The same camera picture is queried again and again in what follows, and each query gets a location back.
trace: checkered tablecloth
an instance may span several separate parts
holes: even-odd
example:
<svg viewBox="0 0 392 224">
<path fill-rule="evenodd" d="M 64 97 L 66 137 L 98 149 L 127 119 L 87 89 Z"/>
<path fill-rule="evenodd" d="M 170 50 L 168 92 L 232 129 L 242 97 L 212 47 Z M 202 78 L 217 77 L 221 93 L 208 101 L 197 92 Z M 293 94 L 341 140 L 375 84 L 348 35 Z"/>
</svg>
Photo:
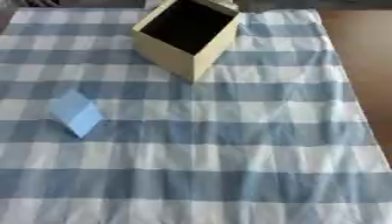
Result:
<svg viewBox="0 0 392 224">
<path fill-rule="evenodd" d="M 0 222 L 391 223 L 392 178 L 313 10 L 241 15 L 191 85 L 132 49 L 143 10 L 22 9 L 0 36 Z M 105 120 L 80 140 L 68 89 Z"/>
</svg>

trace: light blue paper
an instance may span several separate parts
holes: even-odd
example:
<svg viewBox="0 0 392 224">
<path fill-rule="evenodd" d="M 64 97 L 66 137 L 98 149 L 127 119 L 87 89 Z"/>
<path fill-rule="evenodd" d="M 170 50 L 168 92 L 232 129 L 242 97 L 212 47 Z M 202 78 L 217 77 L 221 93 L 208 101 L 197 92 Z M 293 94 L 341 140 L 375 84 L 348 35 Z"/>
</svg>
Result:
<svg viewBox="0 0 392 224">
<path fill-rule="evenodd" d="M 53 101 L 49 110 L 79 138 L 103 119 L 93 102 L 73 89 Z"/>
</svg>

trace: folded blue paper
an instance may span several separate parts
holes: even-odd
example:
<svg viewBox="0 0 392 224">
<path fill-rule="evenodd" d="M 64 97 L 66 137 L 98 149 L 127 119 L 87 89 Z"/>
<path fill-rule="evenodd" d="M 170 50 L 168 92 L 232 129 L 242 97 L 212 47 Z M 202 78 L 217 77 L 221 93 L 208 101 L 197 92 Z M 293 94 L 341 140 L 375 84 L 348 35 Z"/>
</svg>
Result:
<svg viewBox="0 0 392 224">
<path fill-rule="evenodd" d="M 49 110 L 79 138 L 83 138 L 103 118 L 92 101 L 73 89 L 53 101 Z"/>
</svg>

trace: cardboard box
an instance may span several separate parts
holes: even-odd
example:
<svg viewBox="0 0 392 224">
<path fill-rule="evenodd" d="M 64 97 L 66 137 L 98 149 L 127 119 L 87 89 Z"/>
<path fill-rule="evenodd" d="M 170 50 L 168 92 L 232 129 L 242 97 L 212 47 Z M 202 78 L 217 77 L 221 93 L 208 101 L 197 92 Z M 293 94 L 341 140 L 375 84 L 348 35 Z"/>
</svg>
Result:
<svg viewBox="0 0 392 224">
<path fill-rule="evenodd" d="M 209 0 L 167 0 L 132 29 L 134 47 L 196 81 L 235 40 L 239 12 Z"/>
</svg>

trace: blue stripe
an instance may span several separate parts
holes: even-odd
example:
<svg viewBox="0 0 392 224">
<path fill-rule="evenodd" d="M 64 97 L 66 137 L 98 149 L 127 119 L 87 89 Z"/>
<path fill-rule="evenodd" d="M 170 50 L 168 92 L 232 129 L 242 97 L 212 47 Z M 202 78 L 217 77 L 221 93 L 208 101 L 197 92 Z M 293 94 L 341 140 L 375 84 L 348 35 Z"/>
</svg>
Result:
<svg viewBox="0 0 392 224">
<path fill-rule="evenodd" d="M 135 50 L 0 50 L 0 61 L 24 65 L 153 65 Z M 302 67 L 340 65 L 334 51 L 298 52 L 229 52 L 225 51 L 215 62 L 226 66 Z"/>
<path fill-rule="evenodd" d="M 380 203 L 392 200 L 390 173 L 250 171 L 0 170 L 0 198 L 104 198 Z"/>
<path fill-rule="evenodd" d="M 180 78 L 173 78 L 170 82 L 86 80 L 15 82 L 4 80 L 0 81 L 0 99 L 47 100 L 75 86 L 79 86 L 79 90 L 89 99 L 218 102 L 355 101 L 354 93 L 347 82 L 241 83 L 236 85 L 204 82 L 190 85 Z"/>
<path fill-rule="evenodd" d="M 113 24 L 78 24 L 79 21 L 70 21 L 67 24 L 42 24 L 40 22 L 12 23 L 6 28 L 3 35 L 128 36 L 130 28 L 135 25 L 131 23 L 118 24 L 115 20 L 113 20 Z M 264 38 L 317 38 L 326 35 L 318 24 L 240 24 L 238 34 Z"/>
<path fill-rule="evenodd" d="M 79 143 L 53 120 L 0 121 L 0 142 Z M 218 145 L 374 145 L 365 122 L 103 121 L 84 141 Z"/>
</svg>

